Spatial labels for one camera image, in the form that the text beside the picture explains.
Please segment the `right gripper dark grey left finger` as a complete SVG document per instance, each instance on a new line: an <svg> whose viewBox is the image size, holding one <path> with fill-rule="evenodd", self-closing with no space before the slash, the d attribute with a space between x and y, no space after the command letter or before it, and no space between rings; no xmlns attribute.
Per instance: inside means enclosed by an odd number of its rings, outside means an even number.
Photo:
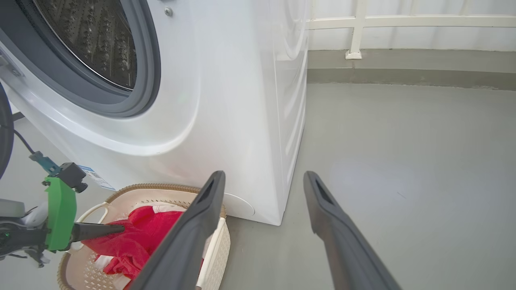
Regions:
<svg viewBox="0 0 516 290"><path fill-rule="evenodd" d="M213 172L129 290L195 290L205 241L217 228L224 189L225 173Z"/></svg>

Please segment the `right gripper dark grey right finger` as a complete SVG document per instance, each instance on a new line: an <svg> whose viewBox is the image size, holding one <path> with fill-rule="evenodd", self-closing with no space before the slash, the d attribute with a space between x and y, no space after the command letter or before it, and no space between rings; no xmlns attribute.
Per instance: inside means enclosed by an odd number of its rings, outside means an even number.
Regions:
<svg viewBox="0 0 516 290"><path fill-rule="evenodd" d="M335 290L402 290L320 176L306 171L303 184L312 231L324 242Z"/></svg>

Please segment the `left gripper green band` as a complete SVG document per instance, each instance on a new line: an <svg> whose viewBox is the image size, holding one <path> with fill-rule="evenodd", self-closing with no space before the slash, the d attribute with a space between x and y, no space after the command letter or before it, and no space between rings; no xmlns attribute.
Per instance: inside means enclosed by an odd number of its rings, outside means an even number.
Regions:
<svg viewBox="0 0 516 290"><path fill-rule="evenodd" d="M75 191L58 177L46 177L47 200L30 211L24 203L0 199L0 258L44 258L70 242L124 232L118 224L75 223Z"/></svg>

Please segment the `red garment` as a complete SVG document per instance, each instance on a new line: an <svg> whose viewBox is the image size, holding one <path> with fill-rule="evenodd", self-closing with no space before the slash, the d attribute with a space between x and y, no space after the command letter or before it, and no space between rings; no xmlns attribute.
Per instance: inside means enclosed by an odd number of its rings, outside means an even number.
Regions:
<svg viewBox="0 0 516 290"><path fill-rule="evenodd" d="M81 242L96 253L94 266L112 278L114 289L129 290L185 211L170 203L140 205L127 218L108 223L123 225L124 232Z"/></svg>

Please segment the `dark round glass washer door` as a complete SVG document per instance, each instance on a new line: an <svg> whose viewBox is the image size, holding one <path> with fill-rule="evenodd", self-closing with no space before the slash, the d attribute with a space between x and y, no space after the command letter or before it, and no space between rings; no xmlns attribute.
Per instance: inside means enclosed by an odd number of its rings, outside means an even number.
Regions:
<svg viewBox="0 0 516 290"><path fill-rule="evenodd" d="M5 89L0 83L0 179L4 175L14 144L14 119Z"/></svg>

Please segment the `cream perforated laundry basket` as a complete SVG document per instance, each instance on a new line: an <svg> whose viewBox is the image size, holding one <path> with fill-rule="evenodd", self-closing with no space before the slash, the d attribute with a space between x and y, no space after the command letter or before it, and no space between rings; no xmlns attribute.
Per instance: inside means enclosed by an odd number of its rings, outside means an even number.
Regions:
<svg viewBox="0 0 516 290"><path fill-rule="evenodd" d="M125 219L138 206L175 205L187 209L199 193L196 187L177 184L135 184L127 186L105 202L98 204L79 217L84 222L99 209L104 213L99 223ZM206 241L203 262L196 283L196 290L219 290L230 253L230 233L226 223L226 211L221 209L217 229ZM62 256L57 273L60 290L128 290L130 280L122 274L107 275L96 262L97 255L87 246L71 247Z"/></svg>

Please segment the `white front-load washing machine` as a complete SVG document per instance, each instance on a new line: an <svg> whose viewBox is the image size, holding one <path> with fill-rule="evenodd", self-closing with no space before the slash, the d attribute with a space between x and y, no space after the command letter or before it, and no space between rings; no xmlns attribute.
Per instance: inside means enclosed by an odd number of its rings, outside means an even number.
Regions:
<svg viewBox="0 0 516 290"><path fill-rule="evenodd" d="M139 183L225 193L249 220L279 226L304 130L309 0L147 0L160 86L133 117L105 117L63 99L0 43L0 82L68 160L114 189Z"/></svg>

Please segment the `stainless steel washing machine drum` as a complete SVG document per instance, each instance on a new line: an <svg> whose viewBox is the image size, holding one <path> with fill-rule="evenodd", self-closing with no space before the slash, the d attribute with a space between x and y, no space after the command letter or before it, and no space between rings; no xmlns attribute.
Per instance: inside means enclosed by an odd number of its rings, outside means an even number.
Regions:
<svg viewBox="0 0 516 290"><path fill-rule="evenodd" d="M134 89L137 57L121 0L33 0L59 40L87 68L120 89Z"/></svg>

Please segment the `blue energy label sticker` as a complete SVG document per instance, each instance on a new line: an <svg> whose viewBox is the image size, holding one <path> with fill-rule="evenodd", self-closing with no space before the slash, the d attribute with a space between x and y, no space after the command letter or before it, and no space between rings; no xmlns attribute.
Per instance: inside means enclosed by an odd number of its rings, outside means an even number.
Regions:
<svg viewBox="0 0 516 290"><path fill-rule="evenodd" d="M111 185L109 185L100 175L97 174L97 172L95 172L92 168L90 167L86 167L86 166L81 166L79 165L79 168L83 170L83 172L85 172L85 174L87 174L87 176L90 176L90 178L92 178L92 180L94 180L94 182L96 182L96 184L98 184L98 186L102 187L103 189L108 189L108 190L111 190L111 191L115 191L114 187L112 187Z"/></svg>

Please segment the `round white filter cover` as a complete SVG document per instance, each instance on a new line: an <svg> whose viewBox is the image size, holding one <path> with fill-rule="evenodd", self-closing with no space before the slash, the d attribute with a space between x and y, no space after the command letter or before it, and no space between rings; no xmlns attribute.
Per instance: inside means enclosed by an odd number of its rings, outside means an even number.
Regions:
<svg viewBox="0 0 516 290"><path fill-rule="evenodd" d="M250 203L230 193L224 194L223 205L227 216L236 218L249 219L256 212Z"/></svg>

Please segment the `white metal railing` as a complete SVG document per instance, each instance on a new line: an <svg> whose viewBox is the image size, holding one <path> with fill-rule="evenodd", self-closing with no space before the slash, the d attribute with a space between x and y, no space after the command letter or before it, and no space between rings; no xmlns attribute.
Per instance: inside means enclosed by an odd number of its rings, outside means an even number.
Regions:
<svg viewBox="0 0 516 290"><path fill-rule="evenodd" d="M410 0L407 14L368 15L371 0L354 0L354 14L346 17L317 18L313 13L307 19L308 31L329 29L351 29L350 48L346 59L362 58L362 43L366 28L398 27L475 27L475 28L516 28L516 15L510 14L472 14L472 0L462 0L459 11L455 14L419 14L421 0Z"/></svg>

